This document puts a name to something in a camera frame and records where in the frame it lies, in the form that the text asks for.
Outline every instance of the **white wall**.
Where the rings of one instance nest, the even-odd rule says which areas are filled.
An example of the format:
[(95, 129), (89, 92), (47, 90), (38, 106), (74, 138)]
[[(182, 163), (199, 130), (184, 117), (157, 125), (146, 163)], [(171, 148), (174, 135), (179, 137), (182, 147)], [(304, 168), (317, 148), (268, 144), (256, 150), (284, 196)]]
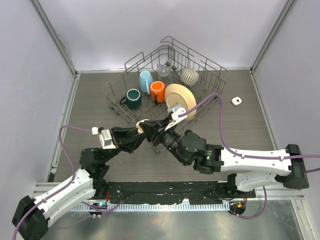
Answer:
[(251, 67), (286, 0), (40, 0), (77, 70), (123, 68), (167, 35)]
[[(319, 0), (298, 0), (256, 72), (279, 147), (295, 143), (304, 154), (320, 154), (319, 12)], [(320, 168), (320, 159), (304, 162)], [(320, 228), (320, 172), (308, 179), (303, 193)]]
[(72, 83), (28, 0), (0, 3), (0, 233), (12, 239), (21, 198), (47, 176)]

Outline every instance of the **wooden table surface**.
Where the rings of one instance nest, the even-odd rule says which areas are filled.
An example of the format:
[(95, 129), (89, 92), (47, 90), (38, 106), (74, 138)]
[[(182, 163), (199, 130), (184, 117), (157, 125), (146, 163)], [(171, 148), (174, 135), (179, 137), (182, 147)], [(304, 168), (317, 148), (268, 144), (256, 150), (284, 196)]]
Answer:
[[(272, 142), (248, 70), (232, 70), (222, 93), (224, 103), (224, 136), (229, 146), (246, 150), (272, 150)], [(69, 125), (87, 128), (104, 126), (129, 127), (129, 124), (110, 108), (103, 94), (103, 85), (119, 73), (83, 73), (74, 98)], [(234, 106), (231, 99), (240, 97)], [(190, 129), (207, 139), (208, 144), (220, 145), (219, 104), (216, 102)], [(64, 144), (76, 168), (85, 148), (100, 147), (98, 137), (87, 132), (68, 129)], [(133, 154), (121, 152), (108, 163), (107, 181), (201, 181), (226, 180), (229, 172), (201, 174), (192, 166), (182, 166), (168, 151), (157, 154), (147, 141)], [(61, 153), (55, 182), (72, 174), (71, 166)]]

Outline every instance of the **dark green mug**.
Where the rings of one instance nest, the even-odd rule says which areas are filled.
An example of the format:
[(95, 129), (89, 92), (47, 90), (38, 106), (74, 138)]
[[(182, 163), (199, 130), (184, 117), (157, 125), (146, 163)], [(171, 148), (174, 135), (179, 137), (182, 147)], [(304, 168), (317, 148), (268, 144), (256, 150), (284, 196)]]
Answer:
[(120, 99), (120, 105), (126, 105), (128, 109), (138, 109), (141, 106), (141, 94), (138, 89), (131, 88), (126, 91), (123, 98)]

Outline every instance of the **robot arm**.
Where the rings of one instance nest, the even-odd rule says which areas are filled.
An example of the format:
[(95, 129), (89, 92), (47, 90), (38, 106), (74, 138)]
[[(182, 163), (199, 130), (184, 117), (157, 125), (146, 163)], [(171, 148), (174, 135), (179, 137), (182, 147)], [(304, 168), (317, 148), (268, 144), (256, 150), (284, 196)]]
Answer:
[[(101, 199), (106, 195), (108, 184), (104, 180), (109, 166), (106, 163), (120, 152), (133, 153), (144, 139), (153, 146), (163, 144), (165, 148), (183, 165), (192, 163), (193, 169), (202, 174), (226, 171), (251, 171), (233, 173), (227, 178), (228, 193), (246, 193), (254, 188), (283, 184), (286, 188), (305, 189), (309, 187), (303, 160), (283, 159), (285, 156), (299, 155), (297, 145), (290, 144), (286, 149), (276, 151), (249, 151), (233, 149), (244, 155), (274, 157), (279, 160), (261, 160), (235, 156), (220, 145), (207, 144), (191, 130), (184, 136), (175, 132), (176, 125), (183, 120), (179, 117), (185, 109), (175, 106), (168, 110), (169, 116), (163, 120), (144, 120), (136, 127), (111, 129), (92, 128), (98, 134), (101, 148), (86, 148), (80, 154), (81, 169), (75, 173), (72, 184), (36, 208), (22, 223), (19, 232), (25, 240), (41, 239), (48, 228), (63, 214), (87, 199)], [(12, 223), (17, 226), (24, 214), (35, 204), (58, 191), (71, 181), (71, 177), (49, 192), (31, 199), (24, 197), (18, 204)]]
[[(255, 188), (268, 185), (283, 184), (289, 189), (306, 189), (309, 187), (304, 161), (284, 159), (287, 156), (300, 155), (300, 149), (295, 144), (289, 144), (285, 149), (274, 151), (252, 151), (233, 149), (241, 156), (233, 155), (225, 147), (207, 144), (191, 130), (186, 130), (184, 136), (177, 134), (174, 129), (182, 120), (179, 115), (185, 110), (180, 106), (169, 109), (171, 118), (160, 121), (143, 121), (139, 123), (146, 139), (152, 145), (163, 144), (166, 149), (184, 166), (194, 162), (193, 169), (202, 174), (214, 172), (249, 173), (230, 174), (227, 179), (229, 191), (250, 192)], [(278, 160), (246, 158), (246, 155), (274, 157)]]

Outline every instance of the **mug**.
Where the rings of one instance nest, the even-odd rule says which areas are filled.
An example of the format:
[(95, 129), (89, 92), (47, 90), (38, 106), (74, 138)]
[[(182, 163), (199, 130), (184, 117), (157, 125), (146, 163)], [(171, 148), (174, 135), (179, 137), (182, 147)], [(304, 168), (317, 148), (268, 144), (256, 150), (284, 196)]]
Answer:
[(199, 79), (199, 74), (196, 70), (185, 68), (178, 72), (180, 80), (189, 86), (193, 86)]
[(166, 85), (162, 81), (154, 81), (150, 85), (150, 93), (155, 104), (165, 101)]
[(141, 94), (138, 89), (131, 88), (126, 91), (126, 94), (120, 100), (120, 105), (124, 105), (128, 107), (128, 109), (138, 109), (141, 106)]
[(154, 82), (151, 73), (149, 71), (142, 71), (139, 81), (141, 91), (150, 95), (150, 85)]

